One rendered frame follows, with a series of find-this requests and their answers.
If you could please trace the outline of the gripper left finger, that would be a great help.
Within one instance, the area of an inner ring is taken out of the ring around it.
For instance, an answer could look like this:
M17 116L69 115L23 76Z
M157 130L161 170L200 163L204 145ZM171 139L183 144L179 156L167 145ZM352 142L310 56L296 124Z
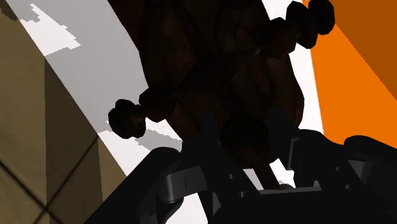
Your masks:
M259 192L218 143L211 114L181 151L151 150L84 224L166 224L198 193L207 224L259 224Z

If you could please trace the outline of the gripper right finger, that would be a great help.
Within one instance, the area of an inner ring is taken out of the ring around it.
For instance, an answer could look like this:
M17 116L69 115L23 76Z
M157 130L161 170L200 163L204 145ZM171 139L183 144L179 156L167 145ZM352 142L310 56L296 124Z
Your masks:
M390 202L370 191L350 162L397 165L397 149L367 136L334 143L316 130L299 129L277 108L268 110L267 128L272 149L285 167L294 171L296 185L317 181L342 210L376 220L387 216Z

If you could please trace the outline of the dark brown knobbly figure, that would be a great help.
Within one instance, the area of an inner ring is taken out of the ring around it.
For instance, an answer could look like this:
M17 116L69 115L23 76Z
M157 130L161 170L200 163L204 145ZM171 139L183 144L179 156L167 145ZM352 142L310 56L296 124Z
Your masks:
M262 187L278 190L276 154L265 119L277 107L299 126L305 99L290 53L316 45L335 25L330 0L293 1L270 18L262 0L108 0L134 42L147 89L138 103L116 101L112 131L140 138L146 121L166 121L182 139L214 115L229 157L252 168Z

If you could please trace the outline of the orange box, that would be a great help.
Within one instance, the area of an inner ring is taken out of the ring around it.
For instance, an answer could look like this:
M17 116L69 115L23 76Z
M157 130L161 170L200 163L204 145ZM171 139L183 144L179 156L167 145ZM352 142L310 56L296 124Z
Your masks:
M324 134L397 148L397 0L330 0L333 30L311 50Z

